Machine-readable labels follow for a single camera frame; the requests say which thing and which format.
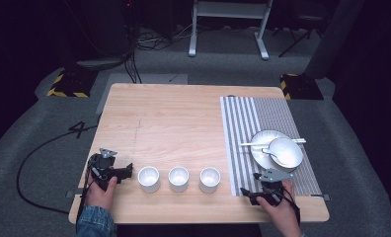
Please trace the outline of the dark grey curtain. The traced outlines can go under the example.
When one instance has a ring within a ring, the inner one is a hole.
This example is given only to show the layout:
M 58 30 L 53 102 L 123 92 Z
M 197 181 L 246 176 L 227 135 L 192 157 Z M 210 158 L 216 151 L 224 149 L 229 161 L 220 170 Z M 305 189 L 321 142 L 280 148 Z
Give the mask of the dark grey curtain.
M 365 0 L 340 0 L 331 23 L 314 51 L 303 74 L 322 79 L 335 62 Z

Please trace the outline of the white chopsticks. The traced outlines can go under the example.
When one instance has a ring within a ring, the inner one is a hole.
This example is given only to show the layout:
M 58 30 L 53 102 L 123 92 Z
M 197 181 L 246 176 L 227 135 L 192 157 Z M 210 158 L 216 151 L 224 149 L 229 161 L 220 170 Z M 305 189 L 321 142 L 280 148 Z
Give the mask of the white chopsticks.
M 283 143 L 283 142 L 293 142 L 293 143 L 306 143 L 306 139 L 304 138 L 284 138 L 284 137 L 279 137 L 276 139 L 273 139 L 272 141 L 269 142 L 248 142 L 248 143 L 241 143 L 241 146 L 269 146 L 272 143 Z

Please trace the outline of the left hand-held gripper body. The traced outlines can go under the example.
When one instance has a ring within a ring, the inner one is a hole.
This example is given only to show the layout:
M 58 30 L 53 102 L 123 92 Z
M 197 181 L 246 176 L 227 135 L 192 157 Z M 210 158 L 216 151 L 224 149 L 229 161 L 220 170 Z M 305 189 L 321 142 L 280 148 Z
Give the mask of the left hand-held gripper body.
M 114 168 L 116 155 L 115 151 L 101 148 L 100 152 L 93 154 L 88 161 L 92 179 L 103 191 L 108 189 L 111 178 L 117 176 Z

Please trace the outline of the white bowl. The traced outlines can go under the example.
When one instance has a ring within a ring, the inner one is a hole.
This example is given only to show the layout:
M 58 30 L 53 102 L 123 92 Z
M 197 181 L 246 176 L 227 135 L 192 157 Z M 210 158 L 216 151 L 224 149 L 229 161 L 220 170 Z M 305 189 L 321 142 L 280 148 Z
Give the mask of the white bowl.
M 304 158 L 301 148 L 293 142 L 272 143 L 269 149 L 281 154 L 279 157 L 272 156 L 273 160 L 284 168 L 298 167 Z

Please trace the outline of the white cup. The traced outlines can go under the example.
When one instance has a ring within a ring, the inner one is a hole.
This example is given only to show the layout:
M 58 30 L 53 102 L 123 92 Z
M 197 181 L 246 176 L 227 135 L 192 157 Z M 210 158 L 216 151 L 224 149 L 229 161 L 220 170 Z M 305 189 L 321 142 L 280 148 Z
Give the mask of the white cup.
M 186 168 L 177 166 L 170 170 L 168 181 L 170 188 L 175 193 L 182 193 L 188 188 L 189 172 Z
M 138 172 L 137 180 L 142 190 L 146 193 L 155 193 L 160 188 L 160 174 L 155 167 L 143 167 Z
M 217 190 L 221 181 L 219 171 L 213 167 L 204 168 L 199 174 L 199 187 L 206 194 L 212 194 Z

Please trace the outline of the black yellow striped base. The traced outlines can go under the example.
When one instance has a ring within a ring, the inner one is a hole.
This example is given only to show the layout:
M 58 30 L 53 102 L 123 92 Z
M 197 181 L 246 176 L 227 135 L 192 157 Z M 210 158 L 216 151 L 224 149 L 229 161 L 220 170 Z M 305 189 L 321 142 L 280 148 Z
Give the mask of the black yellow striped base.
M 324 97 L 314 79 L 304 74 L 282 74 L 280 88 L 287 100 L 323 100 Z
M 55 78 L 47 94 L 56 97 L 89 98 L 98 73 L 96 71 L 66 72 Z

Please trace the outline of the black tripod stand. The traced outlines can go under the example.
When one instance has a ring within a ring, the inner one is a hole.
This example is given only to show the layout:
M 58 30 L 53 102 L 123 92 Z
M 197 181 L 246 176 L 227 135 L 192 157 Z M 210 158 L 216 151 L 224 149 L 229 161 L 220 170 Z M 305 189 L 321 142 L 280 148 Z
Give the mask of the black tripod stand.
M 326 18 L 292 18 L 287 20 L 284 25 L 275 27 L 272 33 L 273 37 L 287 29 L 293 39 L 293 42 L 278 56 L 283 57 L 302 40 L 309 39 L 313 32 L 321 38 L 329 25 L 330 21 Z

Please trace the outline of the white metal stand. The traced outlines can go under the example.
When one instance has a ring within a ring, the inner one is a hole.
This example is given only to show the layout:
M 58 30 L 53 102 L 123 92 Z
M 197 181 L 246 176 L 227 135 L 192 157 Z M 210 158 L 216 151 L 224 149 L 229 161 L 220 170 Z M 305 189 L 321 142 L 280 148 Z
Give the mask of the white metal stand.
M 274 0 L 265 0 L 264 3 L 231 3 L 208 2 L 194 0 L 192 12 L 192 34 L 188 55 L 196 56 L 197 20 L 200 17 L 233 18 L 261 20 L 260 28 L 254 32 L 254 38 L 262 60 L 270 58 L 264 43 L 264 32 L 272 10 Z

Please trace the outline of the person's left hand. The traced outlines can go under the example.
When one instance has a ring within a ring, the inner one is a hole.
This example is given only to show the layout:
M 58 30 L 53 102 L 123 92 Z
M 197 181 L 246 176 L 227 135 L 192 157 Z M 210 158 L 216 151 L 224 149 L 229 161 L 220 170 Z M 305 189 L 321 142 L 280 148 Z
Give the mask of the person's left hand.
M 111 210 L 114 202 L 116 187 L 117 177 L 112 177 L 109 180 L 108 187 L 105 191 L 99 187 L 93 178 L 89 178 L 88 192 L 86 194 L 85 203 L 87 205 L 98 206 L 106 210 Z

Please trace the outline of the white plate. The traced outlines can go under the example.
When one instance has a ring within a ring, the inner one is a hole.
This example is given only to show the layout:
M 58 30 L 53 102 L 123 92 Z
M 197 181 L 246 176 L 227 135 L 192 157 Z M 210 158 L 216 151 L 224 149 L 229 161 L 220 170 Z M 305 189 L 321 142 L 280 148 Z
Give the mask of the white plate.
M 287 135 L 276 130 L 263 130 L 257 132 L 251 139 L 251 142 L 269 142 L 279 137 L 287 138 Z M 294 168 L 284 168 L 278 165 L 271 155 L 262 152 L 262 146 L 251 146 L 250 151 L 255 161 L 265 169 L 273 168 L 288 173 L 294 171 Z

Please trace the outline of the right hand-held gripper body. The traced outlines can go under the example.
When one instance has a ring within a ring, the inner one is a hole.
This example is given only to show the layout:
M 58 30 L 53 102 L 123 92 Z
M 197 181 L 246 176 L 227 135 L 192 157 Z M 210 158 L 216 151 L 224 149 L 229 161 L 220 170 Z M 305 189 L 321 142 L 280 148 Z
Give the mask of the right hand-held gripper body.
M 254 178 L 260 182 L 262 190 L 259 193 L 270 205 L 278 206 L 283 199 L 293 204 L 293 200 L 284 195 L 283 180 L 290 179 L 291 175 L 281 170 L 267 169 L 263 174 L 255 173 Z

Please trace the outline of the person's right hand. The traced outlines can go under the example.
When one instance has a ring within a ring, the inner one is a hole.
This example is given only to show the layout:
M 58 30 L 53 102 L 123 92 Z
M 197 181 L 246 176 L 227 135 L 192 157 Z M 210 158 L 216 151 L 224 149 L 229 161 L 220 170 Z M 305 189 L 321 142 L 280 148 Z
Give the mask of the person's right hand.
M 257 202 L 271 217 L 275 228 L 283 237 L 302 237 L 303 231 L 297 221 L 296 213 L 288 201 L 283 200 L 278 206 L 272 206 L 264 198 L 257 197 Z

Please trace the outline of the grey striped placemat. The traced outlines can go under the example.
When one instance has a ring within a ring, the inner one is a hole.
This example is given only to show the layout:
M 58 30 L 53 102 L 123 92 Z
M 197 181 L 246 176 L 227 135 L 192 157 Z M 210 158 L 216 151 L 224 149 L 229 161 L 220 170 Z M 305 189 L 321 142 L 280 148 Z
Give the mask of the grey striped placemat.
M 282 98 L 231 96 L 222 97 L 220 104 L 231 194 L 240 196 L 240 188 L 258 192 L 261 185 L 254 179 L 254 174 L 267 169 L 252 157 L 251 146 L 240 144 L 251 142 L 253 136 L 263 130 L 276 130 L 287 138 L 299 138 L 287 102 Z

